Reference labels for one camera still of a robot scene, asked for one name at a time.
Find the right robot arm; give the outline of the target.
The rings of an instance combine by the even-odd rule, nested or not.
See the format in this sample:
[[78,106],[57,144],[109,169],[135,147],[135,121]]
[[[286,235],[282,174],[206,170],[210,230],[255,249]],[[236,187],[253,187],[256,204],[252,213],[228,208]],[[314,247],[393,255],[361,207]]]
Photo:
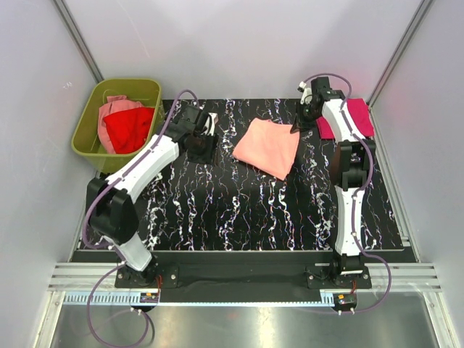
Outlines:
[[[344,81],[348,94],[333,89],[330,77]],[[302,96],[291,132],[308,131],[323,118],[336,142],[329,169],[338,212],[333,256],[329,265],[320,269],[320,275],[309,275],[309,282],[318,287],[369,289],[370,274],[363,260],[360,229],[364,194],[373,176],[375,142],[362,134],[349,113],[347,100],[352,86],[346,78],[334,73],[319,73],[300,82],[298,91]]]

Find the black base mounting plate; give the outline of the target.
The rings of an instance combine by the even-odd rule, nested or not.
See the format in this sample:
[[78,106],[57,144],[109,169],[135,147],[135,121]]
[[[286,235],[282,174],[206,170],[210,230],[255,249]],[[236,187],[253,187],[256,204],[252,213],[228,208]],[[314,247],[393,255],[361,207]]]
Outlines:
[[332,256],[333,252],[316,251],[155,252],[156,264],[147,277],[125,266],[117,272],[115,285],[122,289],[159,286],[164,302],[310,302],[319,298],[321,290],[352,290],[309,282],[309,275],[320,275]]

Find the olive green plastic bin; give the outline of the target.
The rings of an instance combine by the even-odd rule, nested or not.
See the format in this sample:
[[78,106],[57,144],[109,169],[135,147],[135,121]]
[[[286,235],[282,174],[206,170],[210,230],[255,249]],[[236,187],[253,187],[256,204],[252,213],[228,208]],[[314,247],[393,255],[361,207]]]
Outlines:
[[108,96],[125,95],[134,102],[141,102],[144,107],[155,108],[150,138],[165,119],[162,106],[162,87],[147,78],[113,78],[104,80],[91,92],[87,104],[72,136],[72,149],[76,154],[87,159],[101,173],[115,173],[132,160],[143,148],[130,154],[109,154],[102,146],[97,133],[99,108],[107,103]]

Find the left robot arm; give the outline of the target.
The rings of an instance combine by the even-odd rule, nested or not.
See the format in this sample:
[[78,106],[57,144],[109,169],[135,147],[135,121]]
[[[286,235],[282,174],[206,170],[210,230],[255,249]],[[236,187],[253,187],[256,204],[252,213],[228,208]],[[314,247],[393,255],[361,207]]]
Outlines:
[[217,122],[216,113],[187,106],[176,119],[167,119],[124,167],[87,185],[83,242],[88,241],[89,229],[102,236],[132,270],[130,276],[139,286],[151,286],[157,270],[152,253],[138,234],[135,203],[154,178],[181,155],[190,162],[211,165],[219,140]]

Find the aluminium frame rail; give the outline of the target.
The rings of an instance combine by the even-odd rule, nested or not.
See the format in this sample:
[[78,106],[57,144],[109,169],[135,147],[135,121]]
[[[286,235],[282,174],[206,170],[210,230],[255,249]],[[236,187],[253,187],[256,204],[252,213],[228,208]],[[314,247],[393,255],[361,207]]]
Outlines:
[[427,263],[369,263],[356,284],[335,284],[295,262],[280,266],[162,262],[148,280],[137,280],[114,263],[63,262],[55,266],[50,291],[62,291],[68,304],[131,306],[334,307],[349,296],[393,292],[439,292],[434,267]]

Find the folded magenta t shirt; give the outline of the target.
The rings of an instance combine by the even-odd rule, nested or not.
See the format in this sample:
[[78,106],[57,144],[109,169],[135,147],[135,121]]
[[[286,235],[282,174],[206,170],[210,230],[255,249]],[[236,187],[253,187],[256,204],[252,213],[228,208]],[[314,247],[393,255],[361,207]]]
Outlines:
[[[364,137],[374,137],[374,127],[370,121],[368,105],[363,99],[348,99],[347,109],[357,127]],[[331,126],[324,117],[319,117],[316,120],[320,138],[322,140],[335,139]]]

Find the red t shirt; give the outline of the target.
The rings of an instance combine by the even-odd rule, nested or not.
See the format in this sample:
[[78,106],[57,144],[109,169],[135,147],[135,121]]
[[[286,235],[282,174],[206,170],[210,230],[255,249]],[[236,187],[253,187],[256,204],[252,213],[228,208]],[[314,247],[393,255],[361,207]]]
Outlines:
[[112,152],[130,154],[143,147],[152,126],[155,108],[137,107],[103,118]]

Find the salmon pink t shirt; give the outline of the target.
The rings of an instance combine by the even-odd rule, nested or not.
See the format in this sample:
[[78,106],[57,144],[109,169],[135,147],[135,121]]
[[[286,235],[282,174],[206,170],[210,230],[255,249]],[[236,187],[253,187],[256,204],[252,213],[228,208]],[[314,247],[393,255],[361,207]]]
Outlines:
[[233,157],[281,181],[286,179],[297,154],[300,132],[292,125],[253,119],[233,150]]

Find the dusty pink t shirt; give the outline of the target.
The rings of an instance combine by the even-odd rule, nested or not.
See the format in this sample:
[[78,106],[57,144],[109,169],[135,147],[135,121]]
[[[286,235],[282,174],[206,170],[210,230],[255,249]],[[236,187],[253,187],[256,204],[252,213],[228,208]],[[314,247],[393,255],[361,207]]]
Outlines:
[[107,126],[104,122],[104,118],[115,112],[122,112],[130,109],[143,107],[143,104],[139,101],[131,101],[125,95],[108,96],[107,103],[99,108],[99,118],[97,125],[97,133],[101,145],[105,148],[109,154],[116,154],[113,144],[110,140],[107,132]]

